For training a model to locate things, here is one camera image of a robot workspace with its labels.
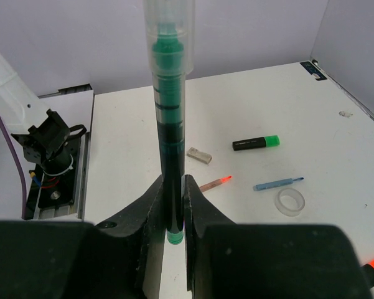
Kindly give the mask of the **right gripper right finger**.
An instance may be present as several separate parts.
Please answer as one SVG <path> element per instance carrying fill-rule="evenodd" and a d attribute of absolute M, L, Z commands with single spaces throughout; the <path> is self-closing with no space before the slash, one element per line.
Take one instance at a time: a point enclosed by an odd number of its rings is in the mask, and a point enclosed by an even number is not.
<path fill-rule="evenodd" d="M 185 177 L 187 289 L 193 298 L 371 298 L 347 236 L 319 224 L 236 224 Z"/>

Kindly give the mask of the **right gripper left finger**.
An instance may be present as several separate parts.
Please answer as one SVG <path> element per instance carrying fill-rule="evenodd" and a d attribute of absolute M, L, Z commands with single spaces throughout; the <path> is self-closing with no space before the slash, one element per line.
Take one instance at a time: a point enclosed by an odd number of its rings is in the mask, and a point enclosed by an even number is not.
<path fill-rule="evenodd" d="M 157 298 L 162 181 L 97 225 L 0 221 L 0 298 Z"/>

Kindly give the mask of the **orange pen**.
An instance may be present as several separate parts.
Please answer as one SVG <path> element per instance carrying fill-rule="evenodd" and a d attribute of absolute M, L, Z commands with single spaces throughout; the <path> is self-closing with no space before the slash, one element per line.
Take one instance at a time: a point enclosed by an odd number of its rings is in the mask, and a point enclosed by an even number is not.
<path fill-rule="evenodd" d="M 226 182 L 228 182 L 229 180 L 232 179 L 232 176 L 226 176 L 224 178 L 220 178 L 220 179 L 216 179 L 210 183 L 207 183 L 207 184 L 204 184 L 202 186 L 199 187 L 200 191 L 201 192 L 206 192 L 208 190 L 211 190 L 217 186 L 221 186 L 222 184 L 225 184 Z"/>

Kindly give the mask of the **green black highlighter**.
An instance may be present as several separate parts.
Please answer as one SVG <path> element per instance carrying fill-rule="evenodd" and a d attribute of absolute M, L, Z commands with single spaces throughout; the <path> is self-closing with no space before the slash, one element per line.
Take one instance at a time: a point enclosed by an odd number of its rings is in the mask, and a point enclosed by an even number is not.
<path fill-rule="evenodd" d="M 278 135 L 262 136 L 258 138 L 250 138 L 246 140 L 234 141 L 232 148 L 234 151 L 253 150 L 260 148 L 269 148 L 280 145 Z"/>

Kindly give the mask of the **green pen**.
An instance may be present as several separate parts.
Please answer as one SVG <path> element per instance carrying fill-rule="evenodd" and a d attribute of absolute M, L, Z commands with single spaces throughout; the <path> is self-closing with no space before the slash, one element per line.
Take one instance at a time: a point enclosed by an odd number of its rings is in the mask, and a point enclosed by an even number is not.
<path fill-rule="evenodd" d="M 185 81 L 194 68 L 194 1 L 144 1 L 161 159 L 166 236 L 184 238 Z"/>

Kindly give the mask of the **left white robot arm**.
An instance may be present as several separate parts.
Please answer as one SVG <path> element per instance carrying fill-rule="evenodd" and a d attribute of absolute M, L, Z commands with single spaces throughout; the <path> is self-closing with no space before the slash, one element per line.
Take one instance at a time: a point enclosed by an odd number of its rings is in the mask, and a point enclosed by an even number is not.
<path fill-rule="evenodd" d="M 24 157 L 48 176 L 62 176 L 74 168 L 65 144 L 83 136 L 83 124 L 69 127 L 42 102 L 0 54 L 0 117 L 23 147 Z"/>

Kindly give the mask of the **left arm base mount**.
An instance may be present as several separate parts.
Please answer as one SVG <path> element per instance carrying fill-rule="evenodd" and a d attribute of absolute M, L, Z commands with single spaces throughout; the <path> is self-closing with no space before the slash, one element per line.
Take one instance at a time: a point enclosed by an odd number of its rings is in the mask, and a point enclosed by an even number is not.
<path fill-rule="evenodd" d="M 60 176 L 49 176 L 38 165 L 29 170 L 25 220 L 62 216 L 82 218 L 90 133 L 85 125 L 75 125 L 70 132 L 64 148 L 73 158 L 71 169 Z"/>

